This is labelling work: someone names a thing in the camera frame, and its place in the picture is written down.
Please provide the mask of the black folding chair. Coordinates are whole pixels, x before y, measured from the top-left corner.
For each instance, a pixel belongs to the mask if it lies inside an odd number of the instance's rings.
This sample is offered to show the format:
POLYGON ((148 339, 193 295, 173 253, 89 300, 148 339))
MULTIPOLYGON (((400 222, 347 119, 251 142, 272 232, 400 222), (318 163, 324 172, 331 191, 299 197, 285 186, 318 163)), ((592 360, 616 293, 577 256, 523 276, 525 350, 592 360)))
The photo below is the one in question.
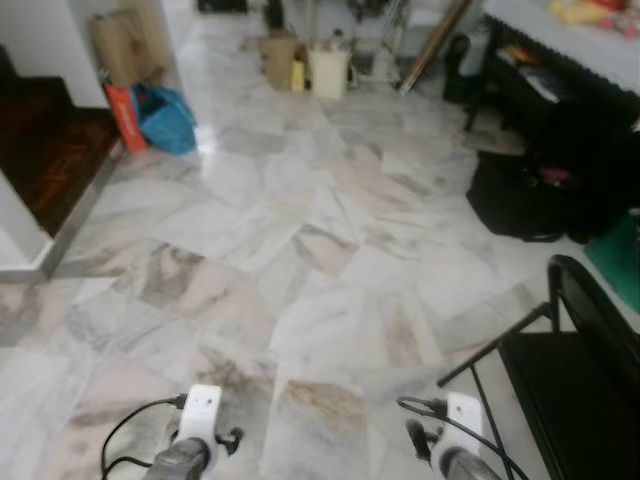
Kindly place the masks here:
POLYGON ((550 480, 639 480, 639 334, 576 259, 550 257, 547 283, 547 301, 436 384, 498 352, 550 480))

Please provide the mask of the black fabric bag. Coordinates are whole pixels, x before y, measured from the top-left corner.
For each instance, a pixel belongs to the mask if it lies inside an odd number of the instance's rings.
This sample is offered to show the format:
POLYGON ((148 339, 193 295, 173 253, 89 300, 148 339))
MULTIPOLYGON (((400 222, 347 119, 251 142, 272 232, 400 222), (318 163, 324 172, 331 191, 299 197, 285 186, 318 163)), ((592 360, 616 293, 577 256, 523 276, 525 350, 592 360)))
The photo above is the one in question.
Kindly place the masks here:
POLYGON ((556 186, 520 156, 481 151, 466 200, 489 232, 526 242, 599 236, 604 218, 588 189, 556 186))

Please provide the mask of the green bag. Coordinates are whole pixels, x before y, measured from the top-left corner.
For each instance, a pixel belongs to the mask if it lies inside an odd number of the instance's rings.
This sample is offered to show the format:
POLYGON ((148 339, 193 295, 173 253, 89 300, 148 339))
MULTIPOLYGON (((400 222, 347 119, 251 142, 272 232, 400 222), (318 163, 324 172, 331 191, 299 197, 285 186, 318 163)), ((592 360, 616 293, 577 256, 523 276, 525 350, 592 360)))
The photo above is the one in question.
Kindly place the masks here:
POLYGON ((639 216, 626 212, 585 248, 591 264, 632 311, 640 311, 639 216))

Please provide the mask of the blue plastic bag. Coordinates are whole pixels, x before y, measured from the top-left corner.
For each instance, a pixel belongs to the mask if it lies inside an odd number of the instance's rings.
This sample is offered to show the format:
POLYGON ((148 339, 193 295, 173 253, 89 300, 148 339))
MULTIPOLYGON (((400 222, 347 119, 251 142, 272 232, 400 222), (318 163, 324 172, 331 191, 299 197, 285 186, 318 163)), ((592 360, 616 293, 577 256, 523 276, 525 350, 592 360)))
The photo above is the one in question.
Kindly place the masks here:
POLYGON ((137 84, 131 100, 142 136, 156 150, 186 155, 197 148, 195 115, 178 91, 164 86, 137 84))

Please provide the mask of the orange red carton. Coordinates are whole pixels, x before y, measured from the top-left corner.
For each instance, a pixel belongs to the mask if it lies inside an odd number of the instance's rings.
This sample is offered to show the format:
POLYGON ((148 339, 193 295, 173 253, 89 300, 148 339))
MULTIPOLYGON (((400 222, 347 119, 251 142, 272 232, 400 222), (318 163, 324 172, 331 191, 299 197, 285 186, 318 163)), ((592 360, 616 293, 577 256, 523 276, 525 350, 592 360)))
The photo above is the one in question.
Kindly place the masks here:
POLYGON ((125 148, 132 154, 145 152, 148 143, 140 129, 140 114, 132 90, 111 84, 105 84, 104 90, 125 148))

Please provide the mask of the dark wooden step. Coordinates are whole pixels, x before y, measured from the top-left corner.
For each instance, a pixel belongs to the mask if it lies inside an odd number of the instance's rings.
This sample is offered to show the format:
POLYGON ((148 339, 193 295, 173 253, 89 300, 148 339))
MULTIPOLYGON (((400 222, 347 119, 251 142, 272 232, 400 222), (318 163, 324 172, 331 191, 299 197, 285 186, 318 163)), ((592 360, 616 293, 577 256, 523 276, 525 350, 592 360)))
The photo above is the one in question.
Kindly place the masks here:
POLYGON ((0 45, 0 173, 51 237, 108 161, 120 133, 104 108, 77 108, 63 79, 22 76, 0 45))

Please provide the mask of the cream plastic bucket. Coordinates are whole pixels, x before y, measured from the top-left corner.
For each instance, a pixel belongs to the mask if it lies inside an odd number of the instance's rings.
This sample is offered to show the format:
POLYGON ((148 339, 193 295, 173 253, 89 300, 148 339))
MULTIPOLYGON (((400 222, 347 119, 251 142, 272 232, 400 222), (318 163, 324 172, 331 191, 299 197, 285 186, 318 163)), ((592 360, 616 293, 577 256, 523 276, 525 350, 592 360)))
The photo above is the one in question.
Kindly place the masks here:
POLYGON ((349 60, 351 51, 348 49, 312 45, 307 60, 312 96, 342 100, 348 90, 349 60))

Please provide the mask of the brown paper bag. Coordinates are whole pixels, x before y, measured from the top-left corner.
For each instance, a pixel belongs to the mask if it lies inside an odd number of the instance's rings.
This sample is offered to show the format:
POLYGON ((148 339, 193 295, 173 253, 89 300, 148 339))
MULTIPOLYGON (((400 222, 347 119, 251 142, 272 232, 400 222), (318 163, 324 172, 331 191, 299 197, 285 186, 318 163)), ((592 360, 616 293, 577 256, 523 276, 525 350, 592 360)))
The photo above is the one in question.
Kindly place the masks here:
POLYGON ((276 91, 291 91, 296 45, 297 37, 289 31, 269 33, 259 40, 262 72, 276 91))

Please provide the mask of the wooden plank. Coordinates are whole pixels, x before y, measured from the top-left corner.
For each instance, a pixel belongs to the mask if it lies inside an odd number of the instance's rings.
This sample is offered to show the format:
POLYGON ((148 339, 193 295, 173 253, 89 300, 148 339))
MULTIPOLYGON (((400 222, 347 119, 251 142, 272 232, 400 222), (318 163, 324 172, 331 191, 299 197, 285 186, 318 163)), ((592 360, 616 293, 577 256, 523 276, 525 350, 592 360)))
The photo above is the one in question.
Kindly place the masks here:
POLYGON ((467 9, 470 8, 471 3, 472 0, 451 0, 448 8, 444 10, 442 17, 440 17, 439 22, 436 23, 436 28, 433 33, 428 37, 419 55, 417 55, 415 61, 413 61, 412 67, 408 70, 406 76, 404 76, 403 82, 401 86, 399 86, 399 95, 407 96, 408 93, 413 90, 413 87, 419 82, 422 73, 425 72, 430 61, 433 60, 435 55, 442 49, 444 42, 451 36, 458 22, 460 22, 463 15, 465 15, 467 9))

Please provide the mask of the brown cardboard box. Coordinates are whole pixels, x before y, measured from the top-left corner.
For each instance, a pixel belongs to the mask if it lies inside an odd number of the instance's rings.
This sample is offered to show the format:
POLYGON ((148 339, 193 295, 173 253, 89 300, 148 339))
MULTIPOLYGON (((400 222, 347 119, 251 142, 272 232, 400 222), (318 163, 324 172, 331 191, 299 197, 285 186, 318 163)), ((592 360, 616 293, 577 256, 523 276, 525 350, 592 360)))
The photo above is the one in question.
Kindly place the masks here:
POLYGON ((160 84, 173 69, 160 0, 120 0, 118 9, 92 15, 87 28, 110 86, 160 84))

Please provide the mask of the table with white lace cloth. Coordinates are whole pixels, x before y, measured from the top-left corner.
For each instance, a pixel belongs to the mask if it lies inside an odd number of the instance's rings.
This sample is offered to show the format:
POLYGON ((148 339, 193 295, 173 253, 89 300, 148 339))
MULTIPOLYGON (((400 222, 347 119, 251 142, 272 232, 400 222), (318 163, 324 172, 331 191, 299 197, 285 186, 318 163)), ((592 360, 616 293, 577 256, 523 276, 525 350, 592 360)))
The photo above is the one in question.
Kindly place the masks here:
POLYGON ((567 26, 550 14, 549 5, 550 0, 486 0, 484 12, 621 90, 639 95, 640 41, 608 29, 567 26))

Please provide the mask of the yellow pink plush toys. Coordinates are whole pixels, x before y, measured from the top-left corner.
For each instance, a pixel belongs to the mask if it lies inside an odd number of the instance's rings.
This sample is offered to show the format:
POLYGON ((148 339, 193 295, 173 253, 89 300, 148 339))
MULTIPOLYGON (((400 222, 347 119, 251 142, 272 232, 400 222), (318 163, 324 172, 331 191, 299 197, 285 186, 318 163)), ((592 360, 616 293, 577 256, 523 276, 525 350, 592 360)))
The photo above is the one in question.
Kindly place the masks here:
POLYGON ((567 26, 591 26, 625 38, 640 36, 637 0, 550 0, 548 12, 567 26))

